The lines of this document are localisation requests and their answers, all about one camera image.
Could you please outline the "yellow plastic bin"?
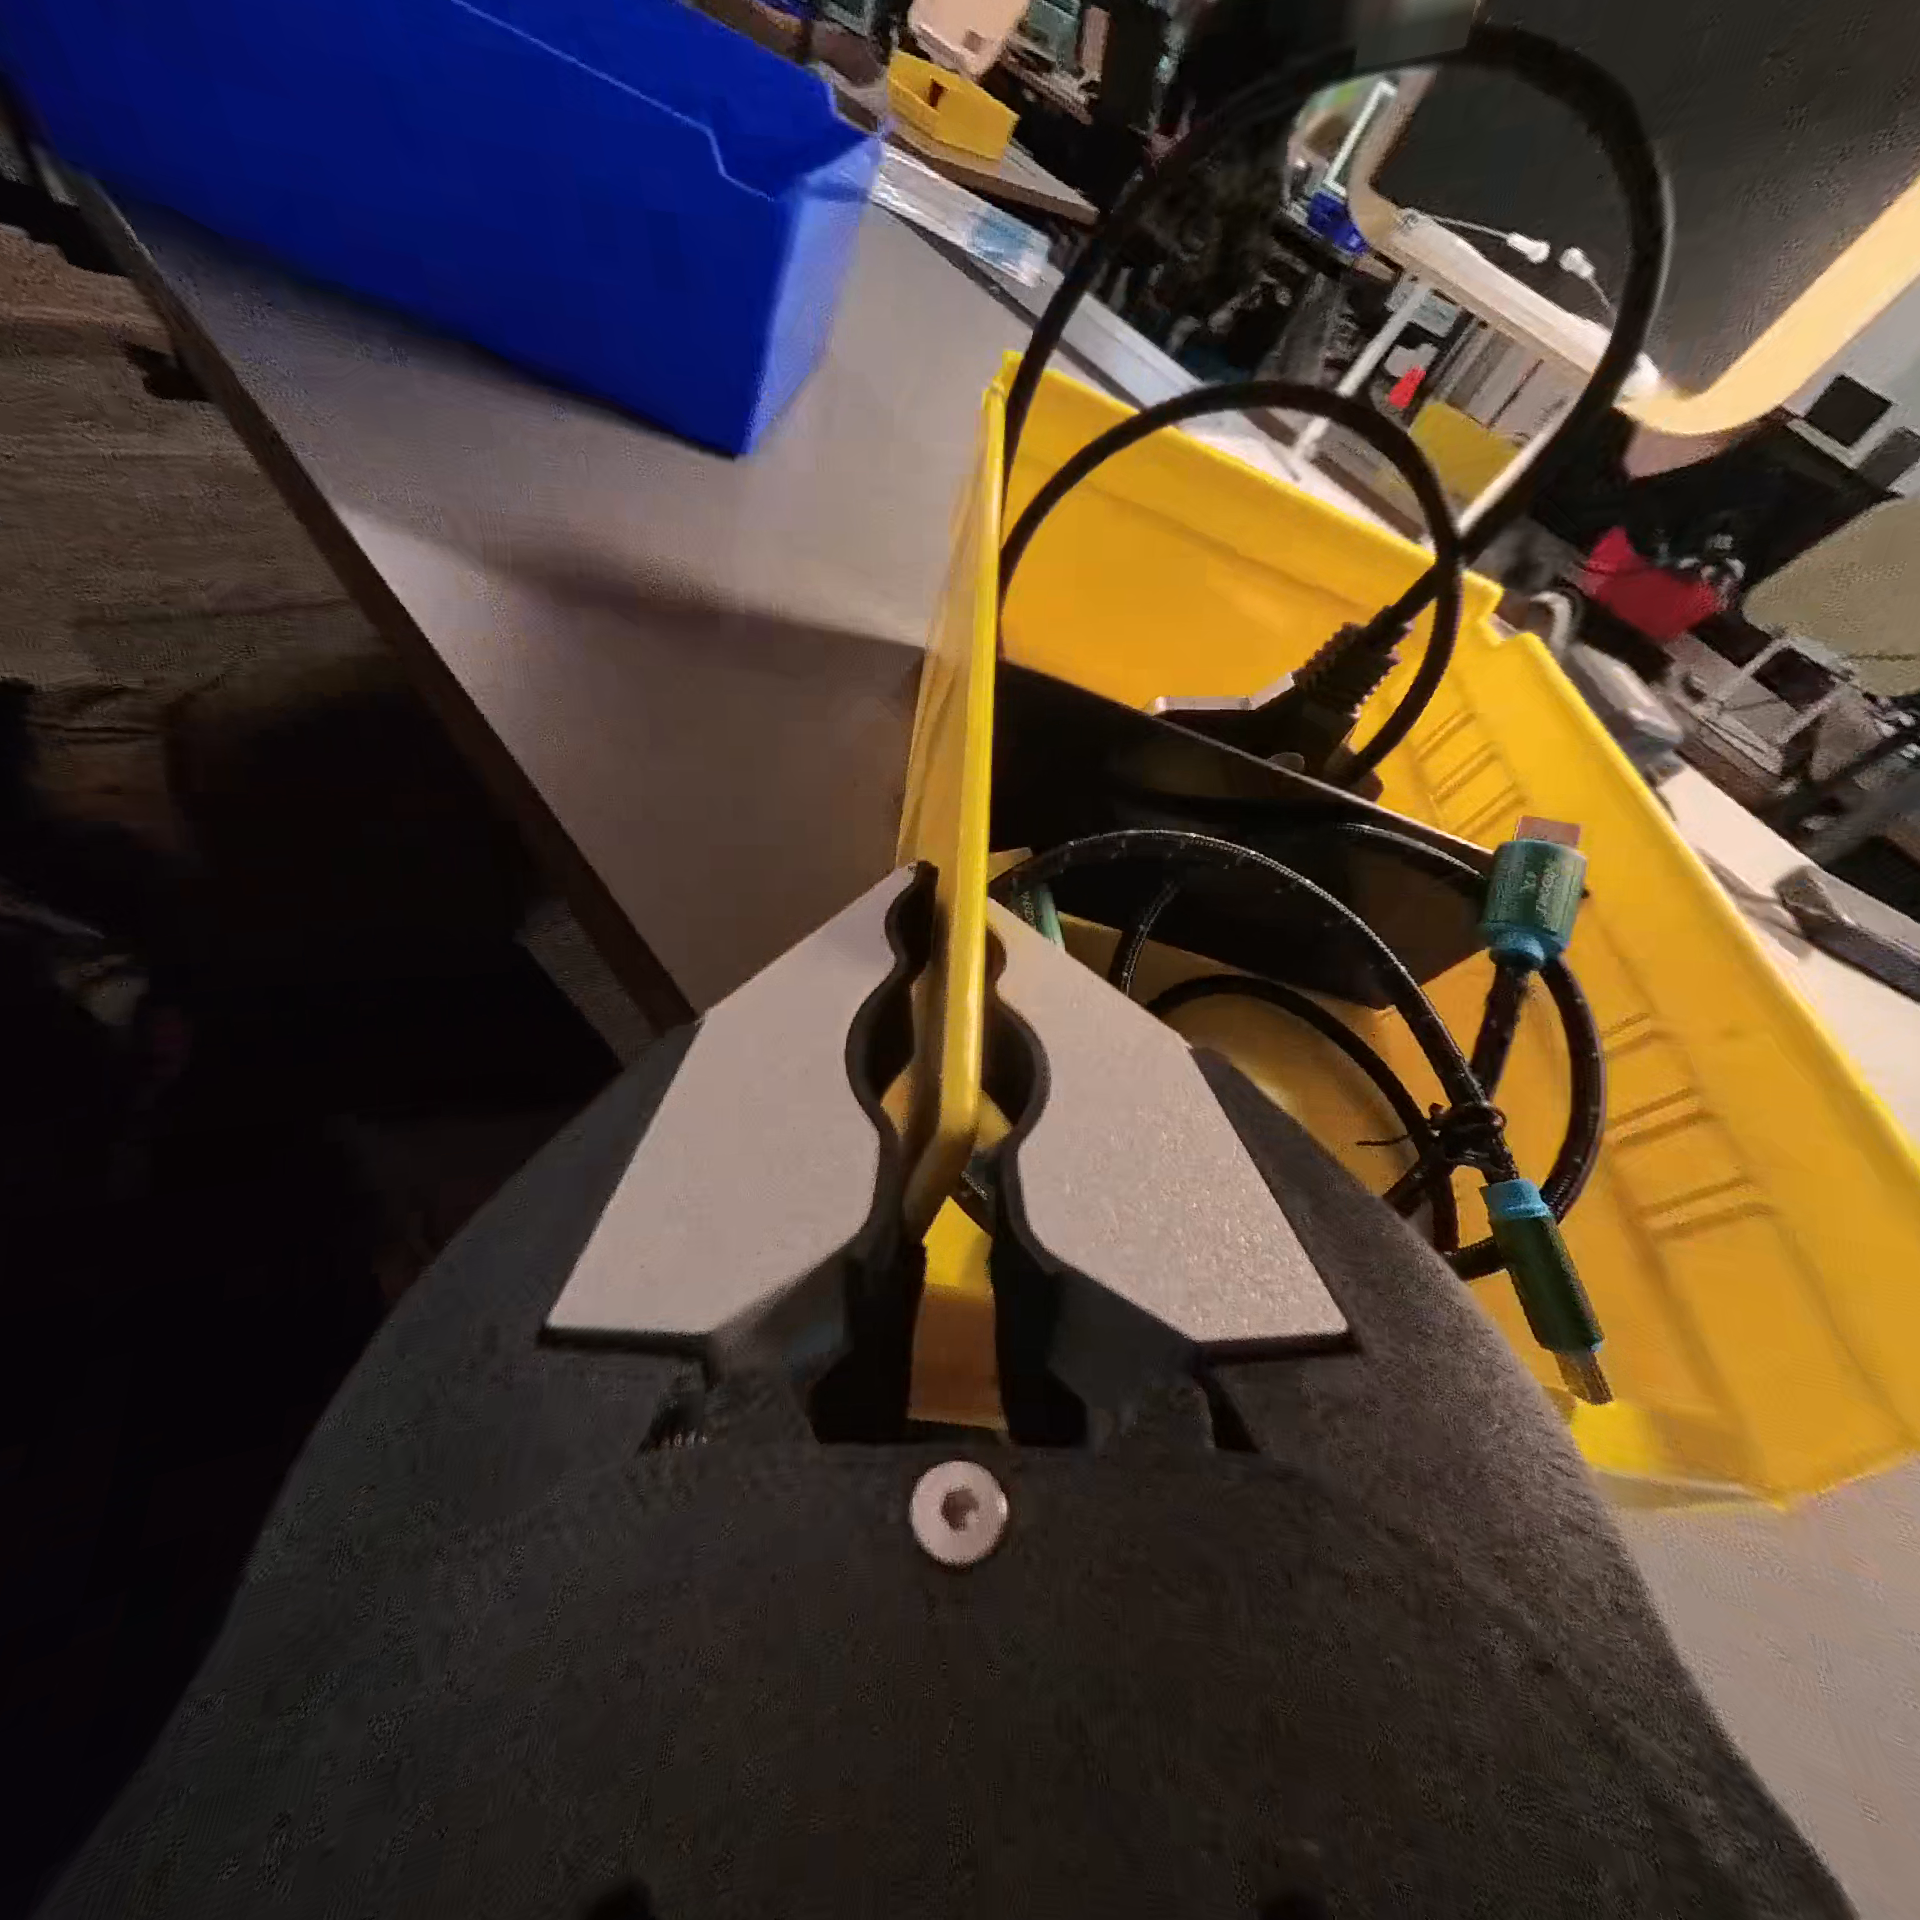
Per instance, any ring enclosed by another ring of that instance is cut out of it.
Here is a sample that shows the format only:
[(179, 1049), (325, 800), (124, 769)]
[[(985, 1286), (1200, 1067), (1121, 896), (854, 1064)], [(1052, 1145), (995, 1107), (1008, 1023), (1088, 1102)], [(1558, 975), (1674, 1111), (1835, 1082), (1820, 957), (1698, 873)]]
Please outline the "yellow plastic bin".
[[(1426, 554), (1203, 440), (1121, 458), (1032, 560), (998, 667), (1141, 713), (1162, 667), (1249, 691)], [(1794, 1504), (1918, 1445), (1918, 1157), (1857, 1058), (1533, 638), (1469, 579), (1457, 659), (1382, 800), (1472, 853), (1525, 815), (1584, 831), (1572, 973), (1606, 1067), (1568, 1225), (1621, 1401), (1574, 1411), (1593, 1469), (1674, 1501)]]

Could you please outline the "olive green jacket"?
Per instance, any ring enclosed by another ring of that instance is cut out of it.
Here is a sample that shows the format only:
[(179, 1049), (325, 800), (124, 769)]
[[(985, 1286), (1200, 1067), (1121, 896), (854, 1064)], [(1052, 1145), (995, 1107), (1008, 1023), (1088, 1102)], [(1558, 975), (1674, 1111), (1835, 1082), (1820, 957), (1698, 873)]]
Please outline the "olive green jacket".
[(1820, 642), (1869, 691), (1915, 691), (1918, 499), (1878, 504), (1749, 589), (1744, 617)]

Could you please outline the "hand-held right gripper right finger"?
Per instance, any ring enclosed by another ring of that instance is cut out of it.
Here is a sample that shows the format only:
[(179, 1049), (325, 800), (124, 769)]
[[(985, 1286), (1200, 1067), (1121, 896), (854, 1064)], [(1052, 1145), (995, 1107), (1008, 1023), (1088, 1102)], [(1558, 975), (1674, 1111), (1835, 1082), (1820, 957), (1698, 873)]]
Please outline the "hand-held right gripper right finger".
[(1002, 1189), (1035, 1257), (1193, 1359), (1344, 1343), (1348, 1319), (1189, 1043), (1008, 909), (988, 917), (1033, 1077)]

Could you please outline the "blue plastic bin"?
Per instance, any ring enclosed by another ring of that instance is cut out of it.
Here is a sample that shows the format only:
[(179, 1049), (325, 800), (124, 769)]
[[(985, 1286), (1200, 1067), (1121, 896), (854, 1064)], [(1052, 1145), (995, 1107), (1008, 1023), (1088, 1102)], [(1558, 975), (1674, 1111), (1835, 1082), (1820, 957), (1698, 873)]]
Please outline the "blue plastic bin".
[(685, 441), (832, 335), (882, 145), (685, 5), (4, 2), (70, 167)]

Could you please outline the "wood-framed black board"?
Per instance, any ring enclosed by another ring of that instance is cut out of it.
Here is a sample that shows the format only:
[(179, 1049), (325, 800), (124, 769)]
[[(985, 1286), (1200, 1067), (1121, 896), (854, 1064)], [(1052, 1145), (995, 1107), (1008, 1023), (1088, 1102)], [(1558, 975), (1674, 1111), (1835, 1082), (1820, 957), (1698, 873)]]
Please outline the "wood-framed black board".
[[(1678, 440), (1750, 425), (1915, 318), (1918, 8), (1869, 2), (1483, 5), (1561, 42), (1640, 110), (1664, 167), (1670, 258), (1625, 409)], [(1350, 170), (1361, 231), (1418, 272), (1507, 233), (1577, 249), (1625, 301), (1625, 208), (1572, 110), (1459, 67), (1402, 86)]]

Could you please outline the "clear plastic bag with papers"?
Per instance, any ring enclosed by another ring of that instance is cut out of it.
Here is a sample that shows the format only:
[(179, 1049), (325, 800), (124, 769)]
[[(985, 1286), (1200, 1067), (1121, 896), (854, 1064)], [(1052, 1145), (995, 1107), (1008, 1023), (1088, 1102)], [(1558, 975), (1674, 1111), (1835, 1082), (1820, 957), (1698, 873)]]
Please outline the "clear plastic bag with papers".
[(1049, 241), (1041, 229), (897, 146), (880, 151), (873, 202), (1014, 287), (1041, 287), (1049, 266)]

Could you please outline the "small yellow bin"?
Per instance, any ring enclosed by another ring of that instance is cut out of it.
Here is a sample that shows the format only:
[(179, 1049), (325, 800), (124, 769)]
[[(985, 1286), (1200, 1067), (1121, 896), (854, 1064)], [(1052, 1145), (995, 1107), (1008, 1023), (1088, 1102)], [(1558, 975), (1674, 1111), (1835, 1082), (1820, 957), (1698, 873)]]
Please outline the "small yellow bin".
[(938, 149), (997, 163), (1012, 145), (1017, 113), (931, 61), (897, 50), (885, 72), (885, 95), (894, 122)]
[(1522, 453), (1517, 440), (1448, 400), (1421, 408), (1408, 433), (1459, 513), (1490, 490)]

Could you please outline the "red plastic bin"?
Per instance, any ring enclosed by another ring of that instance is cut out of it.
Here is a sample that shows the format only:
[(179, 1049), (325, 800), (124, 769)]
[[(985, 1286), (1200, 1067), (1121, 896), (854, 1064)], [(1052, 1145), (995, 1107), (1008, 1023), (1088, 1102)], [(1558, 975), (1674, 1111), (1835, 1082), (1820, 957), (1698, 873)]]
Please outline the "red plastic bin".
[(1670, 646), (1728, 609), (1723, 579), (1708, 567), (1662, 562), (1636, 550), (1618, 523), (1606, 529), (1574, 573), (1590, 609), (1656, 646)]

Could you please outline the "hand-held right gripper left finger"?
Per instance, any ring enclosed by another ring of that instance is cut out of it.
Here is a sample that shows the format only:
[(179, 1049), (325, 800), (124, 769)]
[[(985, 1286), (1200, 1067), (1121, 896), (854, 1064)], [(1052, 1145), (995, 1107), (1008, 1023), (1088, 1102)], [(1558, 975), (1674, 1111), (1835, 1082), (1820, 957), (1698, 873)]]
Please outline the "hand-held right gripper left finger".
[(897, 870), (692, 1030), (545, 1338), (902, 1381), (922, 1301), (905, 1141), (933, 870)]

